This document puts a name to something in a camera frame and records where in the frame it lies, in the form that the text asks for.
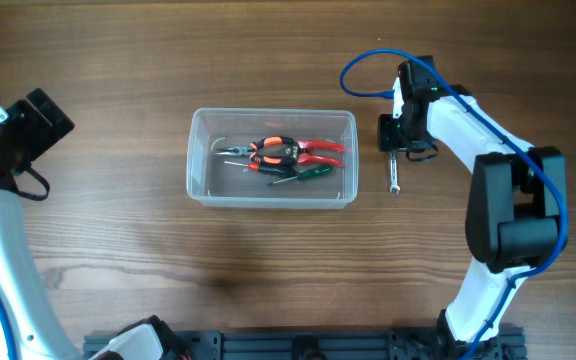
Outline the silver combination wrench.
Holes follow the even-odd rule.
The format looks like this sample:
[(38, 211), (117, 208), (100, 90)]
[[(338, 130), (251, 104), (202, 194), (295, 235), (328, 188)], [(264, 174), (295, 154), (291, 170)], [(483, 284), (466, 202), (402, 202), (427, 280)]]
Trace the silver combination wrench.
[(397, 152), (390, 152), (390, 186), (389, 191), (391, 193), (399, 194), (401, 188), (398, 184), (398, 173), (397, 173)]

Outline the green handled screwdriver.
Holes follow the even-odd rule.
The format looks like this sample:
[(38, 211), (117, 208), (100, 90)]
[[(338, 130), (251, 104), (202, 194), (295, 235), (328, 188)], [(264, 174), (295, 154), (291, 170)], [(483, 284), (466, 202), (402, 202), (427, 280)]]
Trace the green handled screwdriver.
[(286, 179), (271, 182), (271, 183), (269, 183), (269, 186), (274, 186), (274, 185), (283, 184), (283, 183), (292, 182), (292, 181), (310, 180), (313, 178), (328, 175), (333, 171), (333, 169), (334, 169), (334, 167), (331, 165), (317, 166), (317, 167), (302, 171), (293, 177), (289, 177)]

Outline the clear plastic container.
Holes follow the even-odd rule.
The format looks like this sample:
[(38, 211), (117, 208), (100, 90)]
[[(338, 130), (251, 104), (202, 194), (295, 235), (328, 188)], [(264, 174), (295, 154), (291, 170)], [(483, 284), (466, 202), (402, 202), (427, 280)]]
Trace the clear plastic container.
[(186, 188), (207, 207), (342, 209), (359, 187), (359, 144), (344, 110), (200, 108)]

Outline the red black handled screwdriver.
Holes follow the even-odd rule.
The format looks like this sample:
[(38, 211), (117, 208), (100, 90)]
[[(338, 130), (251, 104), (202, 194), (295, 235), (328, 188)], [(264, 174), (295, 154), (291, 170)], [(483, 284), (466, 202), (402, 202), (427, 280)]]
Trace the red black handled screwdriver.
[(242, 164), (237, 162), (225, 161), (225, 164), (244, 167), (248, 171), (259, 172), (266, 175), (278, 176), (282, 178), (289, 178), (296, 175), (296, 171), (292, 167), (261, 165), (257, 163)]

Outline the orange black long-nose pliers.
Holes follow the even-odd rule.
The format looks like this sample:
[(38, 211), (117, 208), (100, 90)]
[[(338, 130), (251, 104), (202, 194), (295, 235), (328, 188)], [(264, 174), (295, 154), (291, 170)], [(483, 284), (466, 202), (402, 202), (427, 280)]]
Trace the orange black long-nose pliers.
[[(288, 155), (289, 148), (285, 145), (285, 142), (291, 139), (293, 138), (285, 136), (270, 136), (251, 142), (249, 145), (245, 146), (231, 146), (217, 149), (216, 154), (220, 156), (244, 157), (248, 158), (253, 163), (261, 165), (293, 166), (296, 164), (292, 162)], [(271, 147), (284, 147), (286, 153), (271, 156), (263, 152), (264, 149)]]

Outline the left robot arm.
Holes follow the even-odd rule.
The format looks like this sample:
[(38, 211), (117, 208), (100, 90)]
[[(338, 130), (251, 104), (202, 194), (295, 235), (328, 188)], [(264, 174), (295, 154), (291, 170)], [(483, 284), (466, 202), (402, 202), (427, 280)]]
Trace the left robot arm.
[(9, 108), (0, 104), (0, 359), (83, 356), (55, 315), (28, 246), (22, 202), (48, 195), (24, 192), (16, 183), (26, 173), (48, 189), (32, 164), (73, 128), (40, 88)]

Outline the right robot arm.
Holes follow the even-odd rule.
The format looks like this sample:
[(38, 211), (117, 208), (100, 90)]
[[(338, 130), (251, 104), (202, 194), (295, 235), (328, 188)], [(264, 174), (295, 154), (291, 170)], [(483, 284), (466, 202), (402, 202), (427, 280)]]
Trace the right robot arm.
[(401, 63), (387, 97), (393, 110), (379, 118), (380, 151), (423, 162), (443, 143), (471, 174), (465, 237), (472, 259), (439, 326), (460, 347), (494, 338), (521, 284), (567, 241), (564, 157), (504, 129), (464, 87), (439, 80), (430, 56)]

